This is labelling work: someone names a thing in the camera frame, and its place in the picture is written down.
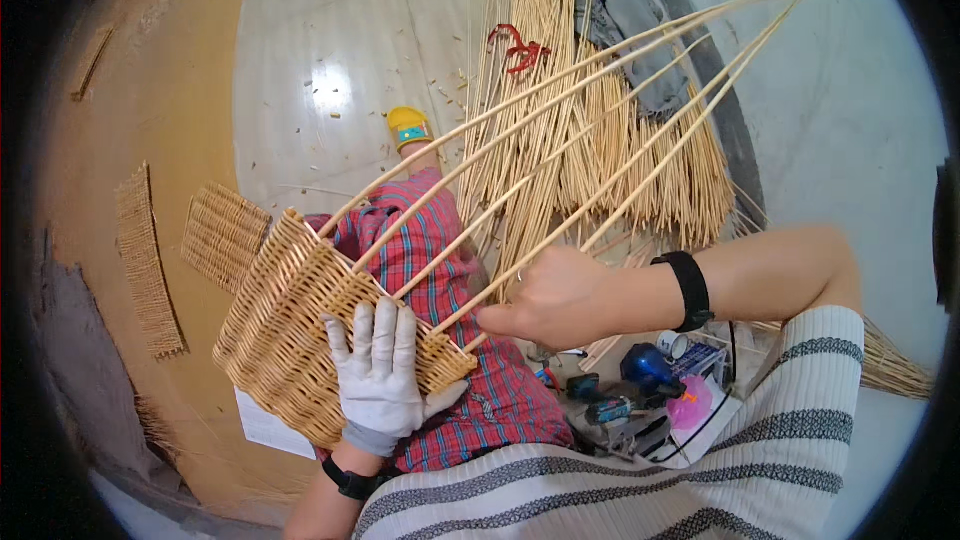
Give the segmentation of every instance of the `cable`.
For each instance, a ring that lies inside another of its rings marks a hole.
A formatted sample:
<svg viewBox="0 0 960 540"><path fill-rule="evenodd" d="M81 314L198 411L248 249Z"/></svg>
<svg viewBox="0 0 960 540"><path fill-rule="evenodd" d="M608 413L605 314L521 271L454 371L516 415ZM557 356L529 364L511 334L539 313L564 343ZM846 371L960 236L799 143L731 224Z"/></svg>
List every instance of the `cable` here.
<svg viewBox="0 0 960 540"><path fill-rule="evenodd" d="M711 413L709 417L706 418L706 421L703 422L703 425L700 426L696 431L694 431L693 435L691 435L690 438L686 439L686 442L683 442L681 445L679 445L677 450L674 450L670 454L670 456L667 456L666 458L662 458L656 461L654 461L653 459L650 459L651 463L668 462L674 457L676 457L682 450L686 449L687 446L690 444L690 442L693 442L693 439L697 438L700 435L700 433L704 430L704 428L706 426L709 426L710 423L714 421L714 417L716 416L716 414L720 413L720 410L722 410L723 406L726 405L727 399L730 398L730 395L734 392L734 386L737 383L737 338L736 338L736 334L734 333L734 322L728 321L727 325L729 325L729 352L732 355L732 359L733 359L733 363L731 367L733 370L732 371L733 377L732 377L732 382L729 385L729 390L726 390L726 394L724 395L723 400L720 402L720 405L717 406L716 409L714 409L713 413Z"/></svg>

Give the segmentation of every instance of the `hand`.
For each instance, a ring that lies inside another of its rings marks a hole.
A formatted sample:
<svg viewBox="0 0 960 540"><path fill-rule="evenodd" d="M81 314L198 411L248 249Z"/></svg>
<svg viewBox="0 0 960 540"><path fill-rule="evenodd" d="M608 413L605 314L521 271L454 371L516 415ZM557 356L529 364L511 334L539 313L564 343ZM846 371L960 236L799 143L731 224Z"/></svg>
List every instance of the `hand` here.
<svg viewBox="0 0 960 540"><path fill-rule="evenodd" d="M561 351L610 336L601 289L614 270L579 250L550 246L522 271L510 305L488 306L477 315L485 332L513 336Z"/></svg>
<svg viewBox="0 0 960 540"><path fill-rule="evenodd" d="M390 457L397 443L449 409L467 389L461 379L431 394L417 389L417 317L388 297L374 308L362 302L353 317L353 353L343 324L325 315L333 364L340 384L340 406L346 417L343 439L353 446Z"/></svg>

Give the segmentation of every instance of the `white knit fabric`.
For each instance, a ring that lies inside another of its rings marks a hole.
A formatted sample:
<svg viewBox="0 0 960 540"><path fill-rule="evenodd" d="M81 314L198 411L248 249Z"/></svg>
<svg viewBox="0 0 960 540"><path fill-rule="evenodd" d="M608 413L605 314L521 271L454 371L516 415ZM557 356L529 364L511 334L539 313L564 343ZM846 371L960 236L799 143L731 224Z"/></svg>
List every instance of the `white knit fabric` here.
<svg viewBox="0 0 960 540"><path fill-rule="evenodd" d="M407 474L366 503L378 538L814 538L850 450L863 320L821 306L783 330L778 359L713 448L685 470L510 446Z"/></svg>

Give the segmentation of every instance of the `pink plastic bag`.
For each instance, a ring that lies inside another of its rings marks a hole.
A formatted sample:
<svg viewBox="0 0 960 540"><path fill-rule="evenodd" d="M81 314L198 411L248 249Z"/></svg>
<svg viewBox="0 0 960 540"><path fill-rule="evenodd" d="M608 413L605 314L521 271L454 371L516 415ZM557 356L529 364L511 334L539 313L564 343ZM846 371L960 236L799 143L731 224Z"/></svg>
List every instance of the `pink plastic bag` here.
<svg viewBox="0 0 960 540"><path fill-rule="evenodd" d="M711 414L714 393L700 376L680 380L686 384L686 393L666 402L666 413L674 430L692 430Z"/></svg>

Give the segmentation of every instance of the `tiled floor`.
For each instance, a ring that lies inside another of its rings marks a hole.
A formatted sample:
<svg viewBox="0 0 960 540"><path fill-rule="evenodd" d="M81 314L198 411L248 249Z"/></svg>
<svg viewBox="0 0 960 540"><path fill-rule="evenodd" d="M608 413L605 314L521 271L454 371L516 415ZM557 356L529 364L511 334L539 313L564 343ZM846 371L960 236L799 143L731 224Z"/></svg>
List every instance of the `tiled floor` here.
<svg viewBox="0 0 960 540"><path fill-rule="evenodd" d="M328 213L400 161L381 113L409 104L438 135L457 126L457 72L473 69L483 3L244 0L233 76L240 193L275 218L286 207Z"/></svg>

